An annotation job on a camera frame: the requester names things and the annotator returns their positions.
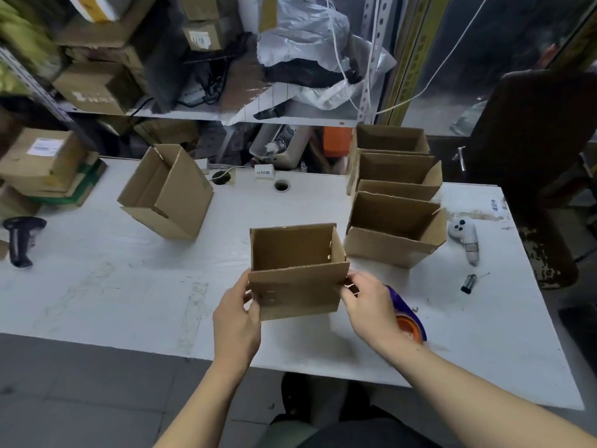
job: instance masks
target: table surface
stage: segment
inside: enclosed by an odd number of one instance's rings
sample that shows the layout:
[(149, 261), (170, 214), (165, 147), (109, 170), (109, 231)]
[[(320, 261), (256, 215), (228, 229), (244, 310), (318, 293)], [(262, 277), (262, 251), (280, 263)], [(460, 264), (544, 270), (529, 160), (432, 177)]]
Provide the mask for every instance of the table surface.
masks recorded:
[[(235, 185), (214, 186), (191, 243), (162, 239), (121, 210), (116, 198), (138, 161), (106, 162), (82, 208), (42, 209), (48, 225), (32, 268), (0, 263), (0, 331), (211, 360), (211, 315), (250, 266), (249, 228), (334, 222), (344, 237), (344, 176), (277, 172), (291, 184), (279, 193), (236, 169)], [(437, 354), (535, 403), (583, 409), (501, 189), (445, 183), (436, 199), (449, 216), (475, 219), (476, 268), (450, 238), (410, 271), (351, 258), (352, 268), (397, 290)], [(460, 291), (469, 273), (488, 272), (471, 295)], [(262, 331), (252, 366), (408, 385), (354, 334), (342, 302), (336, 313), (267, 321)]]

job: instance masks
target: hand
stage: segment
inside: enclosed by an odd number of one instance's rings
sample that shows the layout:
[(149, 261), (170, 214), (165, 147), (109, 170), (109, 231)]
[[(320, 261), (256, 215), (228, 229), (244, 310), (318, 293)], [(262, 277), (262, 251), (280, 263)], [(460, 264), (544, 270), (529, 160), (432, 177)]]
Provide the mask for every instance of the hand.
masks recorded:
[(341, 291), (350, 324), (364, 342), (381, 354), (382, 343), (401, 334), (390, 291), (368, 272), (350, 271), (348, 276), (359, 288), (357, 296), (346, 287)]
[(244, 304), (251, 299), (247, 292), (249, 270), (246, 270), (236, 284), (228, 289), (215, 309), (214, 321), (214, 364), (224, 364), (241, 377), (249, 368), (261, 344), (261, 321), (259, 304), (251, 302), (249, 310)]

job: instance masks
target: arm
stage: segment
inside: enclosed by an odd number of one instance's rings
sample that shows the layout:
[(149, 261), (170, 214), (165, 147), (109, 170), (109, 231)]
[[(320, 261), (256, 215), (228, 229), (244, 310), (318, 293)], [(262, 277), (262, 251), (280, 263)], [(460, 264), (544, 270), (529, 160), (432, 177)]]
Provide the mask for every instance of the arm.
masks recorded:
[(154, 448), (217, 448), (230, 402), (261, 342), (259, 304), (243, 305), (248, 271), (214, 311), (214, 361)]
[(426, 398), (468, 448), (597, 447), (597, 439), (542, 407), (444, 360), (398, 329), (387, 288), (351, 272), (358, 296), (342, 289), (356, 334)]

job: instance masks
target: forearm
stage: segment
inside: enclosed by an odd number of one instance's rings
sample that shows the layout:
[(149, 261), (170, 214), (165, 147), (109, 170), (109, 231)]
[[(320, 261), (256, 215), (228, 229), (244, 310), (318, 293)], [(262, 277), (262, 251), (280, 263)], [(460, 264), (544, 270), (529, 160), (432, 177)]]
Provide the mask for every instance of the forearm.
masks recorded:
[(401, 336), (379, 346), (468, 448), (594, 447), (597, 439)]
[(154, 448), (217, 448), (243, 375), (237, 367), (213, 362)]

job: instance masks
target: black barcode scanner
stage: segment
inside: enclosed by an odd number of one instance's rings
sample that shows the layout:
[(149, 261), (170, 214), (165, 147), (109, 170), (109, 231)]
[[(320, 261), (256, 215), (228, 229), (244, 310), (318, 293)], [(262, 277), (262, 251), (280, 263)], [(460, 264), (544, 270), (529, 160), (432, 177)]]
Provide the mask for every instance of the black barcode scanner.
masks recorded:
[(45, 228), (47, 222), (39, 217), (13, 217), (4, 220), (2, 225), (10, 234), (8, 249), (13, 266), (24, 268), (33, 263), (27, 257), (27, 250), (35, 234)]

